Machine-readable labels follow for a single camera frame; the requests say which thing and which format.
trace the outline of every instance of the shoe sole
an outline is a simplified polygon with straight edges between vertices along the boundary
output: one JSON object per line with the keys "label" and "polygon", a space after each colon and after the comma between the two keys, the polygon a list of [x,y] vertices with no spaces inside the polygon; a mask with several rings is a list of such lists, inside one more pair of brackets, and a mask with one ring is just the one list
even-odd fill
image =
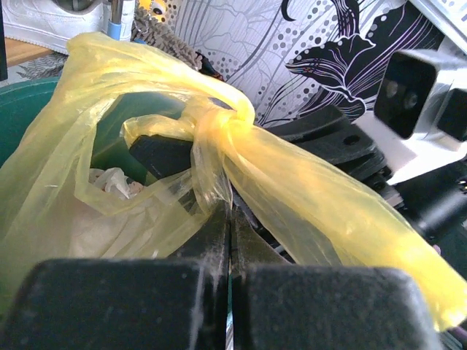
{"label": "shoe sole", "polygon": [[[47,31],[31,29],[22,25],[11,26],[10,24],[4,23],[4,34],[5,37],[9,39],[18,40],[20,42],[27,42],[32,45],[45,47],[46,49],[56,51],[57,53],[68,55],[68,51],[65,48],[68,39],[62,36],[54,35]],[[122,38],[121,41],[130,41],[130,37]]]}

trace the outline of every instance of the wooden surface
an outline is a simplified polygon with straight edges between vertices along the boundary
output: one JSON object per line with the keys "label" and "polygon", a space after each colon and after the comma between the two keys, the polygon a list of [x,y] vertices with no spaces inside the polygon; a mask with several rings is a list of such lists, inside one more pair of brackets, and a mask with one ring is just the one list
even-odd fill
{"label": "wooden surface", "polygon": [[27,42],[19,42],[18,40],[5,39],[7,49],[7,66],[16,66],[33,60],[38,57],[46,56],[52,53],[51,50],[44,47],[28,44]]}

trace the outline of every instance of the green trash bin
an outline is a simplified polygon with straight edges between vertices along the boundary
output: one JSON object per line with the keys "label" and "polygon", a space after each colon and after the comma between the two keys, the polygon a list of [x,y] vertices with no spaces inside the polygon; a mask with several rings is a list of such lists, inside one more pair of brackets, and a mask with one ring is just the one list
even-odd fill
{"label": "green trash bin", "polygon": [[[16,150],[27,127],[50,101],[58,78],[38,79],[0,88],[0,165]],[[122,168],[126,176],[145,183],[147,170],[128,153],[121,125],[131,117],[162,114],[178,119],[184,103],[160,93],[121,96],[99,122],[91,168]]]}

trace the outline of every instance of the trash bag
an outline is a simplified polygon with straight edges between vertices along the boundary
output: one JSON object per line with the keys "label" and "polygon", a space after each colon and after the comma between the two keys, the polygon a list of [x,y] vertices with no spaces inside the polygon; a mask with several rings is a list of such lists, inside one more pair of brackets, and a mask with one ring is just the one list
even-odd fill
{"label": "trash bag", "polygon": [[[437,330],[465,318],[467,283],[404,218],[339,169],[254,126],[252,104],[238,90],[157,49],[102,34],[82,34],[68,50],[51,102],[0,170],[2,296],[50,257],[165,257],[219,201],[231,203],[232,184],[297,263],[400,268],[418,283]],[[178,120],[127,120],[126,144],[156,134],[193,141],[192,167],[122,201],[88,183],[93,141],[118,96],[139,91],[184,108]],[[92,214],[77,230],[83,206]]]}

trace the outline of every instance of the yellow plastic bag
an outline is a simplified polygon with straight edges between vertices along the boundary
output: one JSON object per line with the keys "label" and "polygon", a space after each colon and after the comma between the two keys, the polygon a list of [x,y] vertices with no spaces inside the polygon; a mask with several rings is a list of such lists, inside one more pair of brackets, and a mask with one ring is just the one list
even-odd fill
{"label": "yellow plastic bag", "polygon": [[[170,254],[218,201],[231,202],[230,180],[297,263],[400,268],[420,286],[436,329],[465,318],[467,283],[404,218],[360,182],[253,126],[253,107],[238,90],[156,49],[101,34],[78,36],[69,52],[52,101],[0,170],[6,206],[0,222],[2,296],[14,291],[35,261],[74,256],[76,240],[80,247],[101,247],[93,256]],[[115,201],[88,184],[96,123],[119,95],[137,91],[164,93],[186,105],[179,120],[128,120],[127,144],[143,134],[193,140],[192,168],[157,181],[133,200]],[[191,188],[196,203],[180,204]],[[76,205],[95,210],[89,230],[105,222],[116,232],[73,237]]]}

